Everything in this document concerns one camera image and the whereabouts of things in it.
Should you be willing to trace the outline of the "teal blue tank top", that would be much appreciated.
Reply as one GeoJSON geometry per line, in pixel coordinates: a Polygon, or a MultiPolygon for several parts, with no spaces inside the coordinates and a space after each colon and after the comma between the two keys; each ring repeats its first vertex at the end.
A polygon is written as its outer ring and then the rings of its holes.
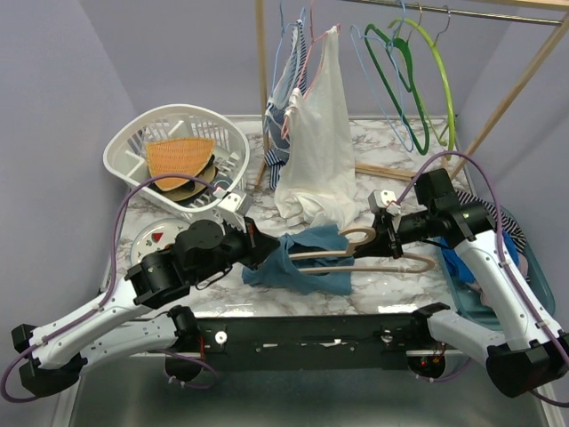
{"type": "Polygon", "coordinates": [[[284,234],[278,238],[279,247],[270,254],[256,270],[243,268],[241,279],[251,287],[286,288],[298,294],[326,293],[345,296],[352,292],[351,273],[303,272],[306,268],[354,265],[352,257],[314,258],[291,260],[292,254],[320,251],[343,251],[348,240],[339,234],[336,225],[325,225],[306,229],[297,234],[284,234]]]}

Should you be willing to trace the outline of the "beige wooden hanger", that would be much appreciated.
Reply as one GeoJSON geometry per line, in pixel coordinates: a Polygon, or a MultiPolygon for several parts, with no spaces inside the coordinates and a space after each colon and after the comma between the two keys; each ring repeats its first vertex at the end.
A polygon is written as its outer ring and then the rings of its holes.
{"type": "MultiPolygon", "coordinates": [[[[319,252],[305,252],[297,254],[289,254],[291,261],[311,260],[311,259],[324,259],[324,258],[347,258],[355,257],[356,250],[364,244],[371,243],[376,238],[376,232],[372,227],[368,226],[354,226],[344,229],[339,234],[347,238],[351,234],[363,234],[360,239],[350,240],[346,249],[340,251],[319,251],[319,252]]],[[[301,272],[305,274],[325,274],[335,272],[382,272],[382,273],[402,273],[402,274],[421,274],[433,270],[437,266],[437,262],[428,257],[418,254],[403,254],[402,257],[406,260],[413,260],[422,262],[423,266],[412,268],[409,266],[332,266],[332,267],[314,267],[303,268],[301,272]]]]}

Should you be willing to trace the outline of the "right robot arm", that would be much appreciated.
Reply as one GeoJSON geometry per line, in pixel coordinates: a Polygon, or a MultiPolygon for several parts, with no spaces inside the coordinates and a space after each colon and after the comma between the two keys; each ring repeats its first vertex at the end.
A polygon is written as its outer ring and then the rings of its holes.
{"type": "Polygon", "coordinates": [[[453,346],[484,366],[493,385],[510,398],[562,378],[568,372],[568,334],[527,285],[492,215],[478,202],[461,203],[445,169],[415,179],[415,196],[424,207],[419,212],[399,215],[392,193],[370,194],[375,236],[355,257],[397,259],[407,244],[442,238],[473,274],[501,330],[437,303],[413,313],[411,342],[422,349],[435,342],[453,346]]]}

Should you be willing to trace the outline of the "lime green hanger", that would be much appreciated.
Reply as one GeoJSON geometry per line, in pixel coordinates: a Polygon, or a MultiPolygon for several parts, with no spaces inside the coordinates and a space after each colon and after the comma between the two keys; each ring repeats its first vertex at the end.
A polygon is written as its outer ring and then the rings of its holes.
{"type": "Polygon", "coordinates": [[[442,82],[442,85],[443,85],[443,88],[445,91],[445,101],[446,101],[446,107],[447,107],[447,124],[446,124],[445,130],[448,132],[448,141],[444,142],[442,140],[443,135],[444,135],[443,133],[438,134],[436,131],[434,131],[434,134],[436,136],[438,143],[441,146],[447,147],[449,150],[454,150],[455,149],[455,139],[456,139],[456,129],[455,129],[455,114],[454,114],[454,106],[453,106],[453,96],[452,96],[452,91],[450,88],[449,79],[448,79],[448,76],[446,73],[445,64],[443,62],[443,59],[441,57],[439,50],[437,49],[437,40],[438,40],[440,34],[437,34],[436,39],[433,40],[431,38],[431,36],[427,33],[427,31],[421,26],[420,22],[415,22],[415,21],[410,20],[408,18],[397,18],[397,19],[393,20],[389,24],[389,28],[392,28],[396,23],[397,24],[409,25],[412,28],[409,35],[411,35],[414,30],[418,31],[420,33],[420,35],[422,36],[423,40],[425,41],[425,43],[427,44],[427,46],[429,47],[429,49],[431,50],[431,53],[432,53],[434,60],[437,64],[437,67],[438,67],[438,70],[440,73],[440,77],[441,77],[441,82],[442,82]]]}

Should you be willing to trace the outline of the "bright blue garment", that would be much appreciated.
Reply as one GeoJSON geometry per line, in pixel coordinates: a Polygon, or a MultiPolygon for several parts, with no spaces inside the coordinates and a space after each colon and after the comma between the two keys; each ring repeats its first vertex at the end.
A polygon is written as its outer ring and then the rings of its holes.
{"type": "MultiPolygon", "coordinates": [[[[512,257],[512,260],[516,264],[516,262],[518,261],[518,253],[520,252],[518,252],[518,250],[516,249],[509,235],[505,231],[502,232],[503,232],[504,244],[507,247],[510,256],[512,257]]],[[[443,238],[440,238],[438,242],[443,246],[443,248],[441,249],[441,253],[443,255],[446,268],[448,269],[450,275],[453,278],[459,280],[460,282],[466,284],[467,286],[475,282],[476,281],[475,277],[470,271],[470,269],[459,258],[457,253],[450,248],[447,242],[443,238]]]]}

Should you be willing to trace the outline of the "dark plates in basket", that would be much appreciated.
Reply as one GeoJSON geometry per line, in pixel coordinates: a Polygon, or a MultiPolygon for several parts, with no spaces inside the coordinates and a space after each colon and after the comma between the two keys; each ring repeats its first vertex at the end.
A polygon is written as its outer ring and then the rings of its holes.
{"type": "MultiPolygon", "coordinates": [[[[197,177],[203,181],[207,181],[214,187],[222,187],[224,189],[232,183],[232,180],[230,180],[226,174],[223,174],[215,164],[215,155],[210,157],[208,164],[197,177]]],[[[194,181],[187,181],[177,189],[168,191],[160,190],[155,183],[151,183],[149,187],[158,194],[184,207],[189,207],[201,196],[211,193],[211,189],[208,186],[194,181]]]]}

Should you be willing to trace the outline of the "blue striped garment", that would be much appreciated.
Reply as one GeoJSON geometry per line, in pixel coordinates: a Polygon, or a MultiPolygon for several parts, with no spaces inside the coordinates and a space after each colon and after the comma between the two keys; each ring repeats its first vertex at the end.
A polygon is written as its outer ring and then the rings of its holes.
{"type": "Polygon", "coordinates": [[[304,35],[304,19],[297,19],[291,24],[292,41],[290,55],[284,65],[281,77],[268,98],[264,115],[264,130],[272,139],[271,148],[267,151],[264,161],[269,169],[269,188],[275,190],[280,177],[280,170],[286,165],[290,154],[289,137],[282,137],[285,123],[285,112],[290,97],[295,88],[302,93],[307,89],[307,78],[301,77],[301,71],[306,63],[308,47],[304,35]]]}

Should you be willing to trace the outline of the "watermelon pattern plate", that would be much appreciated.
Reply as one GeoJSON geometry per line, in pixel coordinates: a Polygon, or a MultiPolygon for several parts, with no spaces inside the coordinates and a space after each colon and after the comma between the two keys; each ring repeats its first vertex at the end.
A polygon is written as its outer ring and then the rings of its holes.
{"type": "Polygon", "coordinates": [[[146,226],[133,240],[131,265],[139,263],[148,254],[171,246],[178,234],[189,226],[189,222],[177,218],[166,218],[146,226]]]}

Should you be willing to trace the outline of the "teal plastic bin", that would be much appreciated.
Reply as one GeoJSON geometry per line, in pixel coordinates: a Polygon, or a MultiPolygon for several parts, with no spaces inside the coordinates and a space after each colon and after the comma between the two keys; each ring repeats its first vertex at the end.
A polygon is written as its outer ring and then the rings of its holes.
{"type": "MultiPolygon", "coordinates": [[[[457,311],[464,318],[474,321],[481,326],[488,327],[492,330],[501,330],[493,309],[483,306],[480,302],[479,294],[476,291],[473,291],[469,286],[450,275],[441,253],[442,248],[443,246],[441,245],[438,249],[438,256],[457,311]]],[[[529,267],[528,280],[526,280],[526,282],[541,302],[543,308],[546,309],[549,314],[553,315],[556,308],[555,298],[549,289],[547,279],[545,279],[541,267],[528,243],[524,250],[524,256],[528,261],[529,267]]]]}

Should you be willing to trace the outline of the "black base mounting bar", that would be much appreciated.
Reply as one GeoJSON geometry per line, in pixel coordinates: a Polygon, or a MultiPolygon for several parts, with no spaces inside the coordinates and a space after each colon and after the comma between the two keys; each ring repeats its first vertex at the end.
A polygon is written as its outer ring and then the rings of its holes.
{"type": "Polygon", "coordinates": [[[414,313],[201,317],[182,319],[166,349],[203,356],[218,372],[407,369],[408,352],[433,355],[420,311],[414,313]]]}

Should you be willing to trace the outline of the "white plastic laundry basket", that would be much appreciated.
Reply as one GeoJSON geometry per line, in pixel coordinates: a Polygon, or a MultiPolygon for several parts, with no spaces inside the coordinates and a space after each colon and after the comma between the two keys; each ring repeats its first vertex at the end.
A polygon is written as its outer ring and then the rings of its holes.
{"type": "MultiPolygon", "coordinates": [[[[249,160],[249,142],[233,122],[189,104],[165,105],[136,117],[103,152],[107,171],[131,189],[158,175],[184,173],[243,190],[249,160]]],[[[219,200],[199,182],[163,178],[139,196],[190,222],[220,221],[219,200]]]]}

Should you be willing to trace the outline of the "orange woven mat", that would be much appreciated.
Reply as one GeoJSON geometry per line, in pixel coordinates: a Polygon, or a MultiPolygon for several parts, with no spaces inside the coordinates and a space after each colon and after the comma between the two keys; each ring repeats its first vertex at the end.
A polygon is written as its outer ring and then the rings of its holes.
{"type": "Polygon", "coordinates": [[[151,142],[146,147],[151,177],[182,173],[197,177],[213,155],[215,141],[204,137],[151,142]]]}

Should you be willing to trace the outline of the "black white striped garment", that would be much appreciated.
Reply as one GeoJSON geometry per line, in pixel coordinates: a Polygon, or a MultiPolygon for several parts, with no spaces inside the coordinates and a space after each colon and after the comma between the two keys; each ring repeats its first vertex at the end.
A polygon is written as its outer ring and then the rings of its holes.
{"type": "MultiPolygon", "coordinates": [[[[494,220],[497,221],[497,211],[495,204],[493,202],[483,200],[482,198],[474,196],[473,194],[468,193],[467,191],[459,189],[456,190],[456,193],[462,205],[471,202],[481,203],[485,207],[485,209],[493,216],[494,220]]],[[[522,231],[522,228],[520,227],[518,222],[514,219],[514,217],[510,213],[508,213],[503,207],[501,208],[501,223],[502,223],[502,230],[509,235],[510,239],[512,240],[518,252],[522,253],[527,245],[527,239],[525,237],[525,234],[522,231]]]]}

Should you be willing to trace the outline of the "pink garment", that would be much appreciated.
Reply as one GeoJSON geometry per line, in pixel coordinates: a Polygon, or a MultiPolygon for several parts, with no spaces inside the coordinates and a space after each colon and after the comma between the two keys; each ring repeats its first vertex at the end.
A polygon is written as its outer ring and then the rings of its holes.
{"type": "MultiPolygon", "coordinates": [[[[528,270],[529,270],[528,261],[525,258],[525,256],[521,253],[518,253],[518,261],[516,262],[516,266],[521,272],[521,274],[524,276],[524,278],[528,280],[528,270]]],[[[493,308],[487,295],[485,294],[485,291],[482,289],[482,287],[478,284],[477,281],[469,284],[469,287],[473,291],[476,291],[479,294],[480,302],[483,306],[489,307],[490,309],[493,308]]]]}

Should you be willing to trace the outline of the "wooden clothes rack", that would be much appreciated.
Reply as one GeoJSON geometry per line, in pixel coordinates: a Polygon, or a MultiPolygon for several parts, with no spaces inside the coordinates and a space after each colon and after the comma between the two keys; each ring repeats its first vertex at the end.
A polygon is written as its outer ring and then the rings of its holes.
{"type": "MultiPolygon", "coordinates": [[[[360,4],[373,4],[373,5],[385,5],[397,7],[397,4],[387,1],[350,1],[352,3],[360,4]]],[[[496,107],[494,112],[486,120],[485,125],[477,137],[469,144],[466,154],[471,155],[476,152],[482,142],[490,134],[493,128],[499,123],[500,119],[503,117],[508,108],[512,105],[516,97],[523,91],[526,85],[529,83],[531,78],[539,70],[541,65],[549,57],[549,55],[554,51],[559,42],[564,38],[565,34],[568,32],[568,1],[471,1],[479,2],[484,4],[502,4],[511,7],[525,7],[540,10],[551,10],[551,11],[561,11],[565,12],[565,16],[562,20],[554,20],[545,22],[544,20],[537,19],[522,19],[521,17],[515,16],[498,16],[495,14],[488,15],[487,13],[481,12],[468,12],[465,11],[454,11],[451,14],[459,15],[466,14],[467,16],[483,18],[483,19],[496,19],[496,20],[506,20],[512,22],[530,22],[530,23],[540,23],[542,25],[555,25],[557,26],[551,34],[548,36],[546,41],[543,43],[538,52],[533,56],[532,60],[525,67],[519,79],[516,81],[512,89],[508,94],[502,99],[499,105],[496,107]]],[[[261,119],[263,119],[264,108],[268,100],[267,91],[267,68],[266,68],[266,50],[265,50],[265,27],[264,27],[264,2],[254,1],[254,13],[255,13],[255,23],[256,23],[256,44],[257,44],[257,54],[258,54],[258,76],[259,76],[259,88],[260,88],[260,109],[261,109],[261,119]]],[[[257,173],[254,187],[259,188],[263,175],[265,173],[266,166],[264,161],[261,161],[260,169],[257,173]]],[[[368,165],[368,164],[357,164],[356,172],[362,173],[370,176],[382,177],[395,179],[399,181],[410,181],[414,176],[411,171],[399,170],[394,168],[388,168],[378,165],[368,165]]]]}

